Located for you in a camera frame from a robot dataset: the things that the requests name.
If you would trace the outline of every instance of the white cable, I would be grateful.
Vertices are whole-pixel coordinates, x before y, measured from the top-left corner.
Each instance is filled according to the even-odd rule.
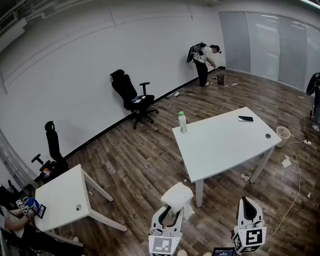
[[[280,222],[280,224],[276,227],[276,229],[275,229],[275,231],[268,237],[268,239],[267,240],[265,240],[265,241],[268,241],[269,239],[270,239],[270,237],[272,237],[273,235],[274,235],[274,233],[276,233],[276,231],[278,230],[278,228],[280,227],[280,225],[282,224],[282,222],[284,221],[284,219],[285,219],[285,217],[287,216],[287,214],[290,212],[290,210],[291,210],[291,208],[292,208],[292,206],[294,206],[294,204],[295,204],[295,202],[296,202],[296,200],[297,200],[297,198],[298,198],[298,196],[299,196],[299,194],[300,194],[300,182],[301,182],[301,173],[300,173],[300,168],[299,168],[299,162],[298,162],[298,157],[297,157],[297,155],[296,155],[296,153],[291,149],[291,147],[290,147],[290,144],[299,144],[299,143],[304,143],[305,141],[303,140],[303,141],[299,141],[299,142],[291,142],[291,143],[289,143],[289,149],[291,150],[291,152],[295,155],[295,158],[296,158],[296,164],[297,164],[297,167],[298,167],[298,171],[299,171],[299,186],[298,186],[298,193],[296,194],[296,196],[295,196],[295,199],[294,199],[294,201],[293,201],[293,203],[291,204],[291,206],[290,206],[290,208],[289,208],[289,210],[286,212],[286,214],[283,216],[283,218],[282,218],[282,220],[281,220],[281,222]]]
[[[165,109],[168,109],[168,108],[170,108],[171,107],[171,105],[172,105],[172,103],[174,103],[173,101],[172,101],[172,99],[174,99],[174,98],[176,98],[177,96],[174,96],[173,98],[171,98],[170,99],[170,101],[171,101],[171,104],[168,106],[168,107],[166,107],[165,105],[158,105],[158,106],[152,106],[151,105],[151,107],[153,107],[153,108],[158,108],[158,107],[160,107],[160,106],[163,106]]]

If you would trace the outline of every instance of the hand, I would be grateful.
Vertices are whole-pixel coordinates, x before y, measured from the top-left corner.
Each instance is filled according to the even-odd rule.
[[[29,213],[26,215],[29,219],[33,219],[34,217],[35,217],[35,212],[32,210],[32,209],[30,209],[29,210]]]

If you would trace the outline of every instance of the white table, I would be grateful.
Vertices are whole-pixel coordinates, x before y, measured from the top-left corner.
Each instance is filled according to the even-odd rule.
[[[238,116],[253,117],[253,122],[239,121]],[[172,130],[185,171],[191,182],[195,183],[197,207],[202,205],[204,179],[264,153],[250,179],[253,183],[275,145],[281,142],[281,138],[248,107],[189,123],[185,133],[180,131],[180,127]]]
[[[42,232],[47,232],[48,235],[64,242],[83,246],[82,243],[49,231],[87,216],[115,229],[128,230],[126,226],[91,209],[85,181],[110,202],[114,200],[81,168],[81,164],[78,164],[35,191],[35,199],[46,207],[43,219],[35,217],[35,225]]]

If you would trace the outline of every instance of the frosted glass panel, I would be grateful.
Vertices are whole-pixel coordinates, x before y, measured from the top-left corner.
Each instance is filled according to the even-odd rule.
[[[247,12],[251,73],[278,80],[278,18],[273,14]]]
[[[304,89],[307,69],[306,28],[296,19],[277,15],[280,65],[279,81]]]
[[[313,74],[320,72],[320,29],[305,24],[307,44],[307,69],[305,75],[305,90]]]
[[[250,42],[245,12],[220,12],[228,69],[250,72]]]

